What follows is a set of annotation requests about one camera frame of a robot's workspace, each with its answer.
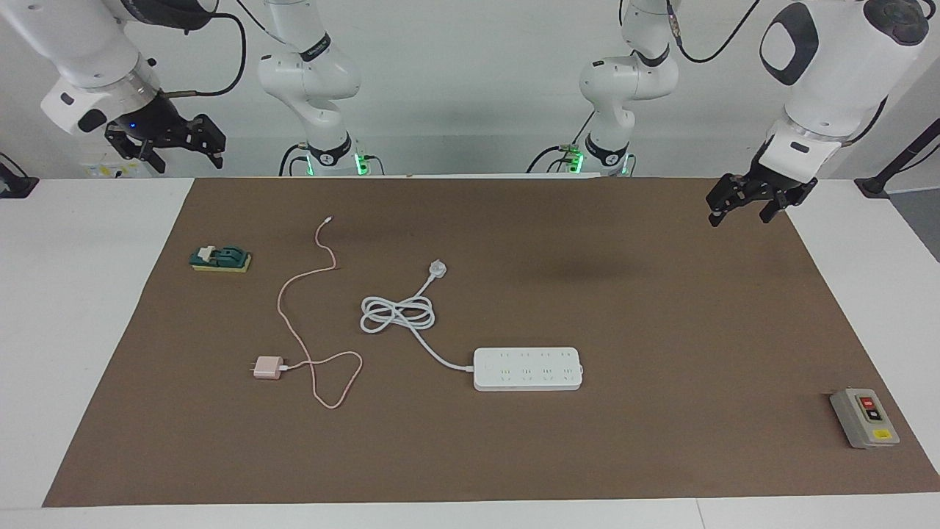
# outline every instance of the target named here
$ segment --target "white power strip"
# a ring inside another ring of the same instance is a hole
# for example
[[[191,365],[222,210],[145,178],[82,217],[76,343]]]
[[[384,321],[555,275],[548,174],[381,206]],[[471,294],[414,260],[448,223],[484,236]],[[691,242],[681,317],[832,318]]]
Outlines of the white power strip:
[[[481,392],[571,392],[583,369],[573,347],[482,347],[473,354],[473,385]]]

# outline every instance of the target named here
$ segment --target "black pole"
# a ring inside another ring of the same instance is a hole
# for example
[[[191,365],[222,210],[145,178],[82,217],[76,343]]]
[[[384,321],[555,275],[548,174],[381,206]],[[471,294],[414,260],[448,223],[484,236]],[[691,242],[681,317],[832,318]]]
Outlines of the black pole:
[[[931,126],[927,127],[927,130],[908,145],[904,152],[898,154],[898,157],[892,160],[886,168],[883,168],[877,176],[855,179],[855,184],[861,189],[862,194],[870,199],[888,198],[887,193],[885,193],[885,185],[887,185],[888,181],[891,180],[894,175],[898,174],[908,162],[920,154],[920,152],[930,145],[938,136],[940,136],[940,120],[934,121]]]
[[[19,176],[0,163],[0,183],[7,185],[6,191],[0,191],[0,199],[25,199],[38,182],[39,178]]]

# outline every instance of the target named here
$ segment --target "white tabletop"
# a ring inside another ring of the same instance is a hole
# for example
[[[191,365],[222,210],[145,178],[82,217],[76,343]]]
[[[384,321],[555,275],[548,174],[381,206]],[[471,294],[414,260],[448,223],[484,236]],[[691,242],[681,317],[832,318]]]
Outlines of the white tabletop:
[[[42,509],[191,184],[47,180],[28,200],[0,200],[0,527],[938,526],[940,494]],[[821,182],[789,213],[940,468],[940,264],[888,201],[851,182]]]

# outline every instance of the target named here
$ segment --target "gray floor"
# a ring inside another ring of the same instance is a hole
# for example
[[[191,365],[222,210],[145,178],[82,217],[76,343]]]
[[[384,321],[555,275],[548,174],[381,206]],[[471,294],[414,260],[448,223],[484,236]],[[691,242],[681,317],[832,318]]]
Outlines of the gray floor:
[[[940,189],[896,193],[891,195],[891,203],[901,212],[933,257],[940,261]]]

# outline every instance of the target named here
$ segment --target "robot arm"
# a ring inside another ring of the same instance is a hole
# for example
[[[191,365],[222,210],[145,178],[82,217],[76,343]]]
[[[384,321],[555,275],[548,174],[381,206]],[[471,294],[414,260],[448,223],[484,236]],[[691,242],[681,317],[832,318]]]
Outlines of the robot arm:
[[[710,221],[768,200],[765,223],[799,205],[820,167],[914,63],[928,23],[916,0],[794,2],[773,19],[760,45],[764,68],[792,87],[745,175],[726,174],[707,197]]]
[[[261,58],[261,85],[304,125],[307,158],[315,174],[363,174],[368,166],[333,103],[358,93],[362,83],[358,69],[333,45],[315,2],[265,3],[274,19],[272,33],[288,51]]]
[[[666,96],[679,83],[679,66],[669,53],[672,32],[666,0],[631,0],[622,35],[632,54],[597,60],[581,71],[581,93],[596,112],[579,146],[587,153],[587,171],[619,173],[635,125],[634,113],[625,106]]]
[[[125,158],[165,171],[154,148],[202,152],[222,167],[225,136],[208,116],[187,121],[165,98],[151,68],[124,34],[127,21],[186,31],[209,22],[218,0],[0,0],[2,14],[61,77],[42,110],[62,130],[105,137]],[[136,144],[131,138],[140,141]]]

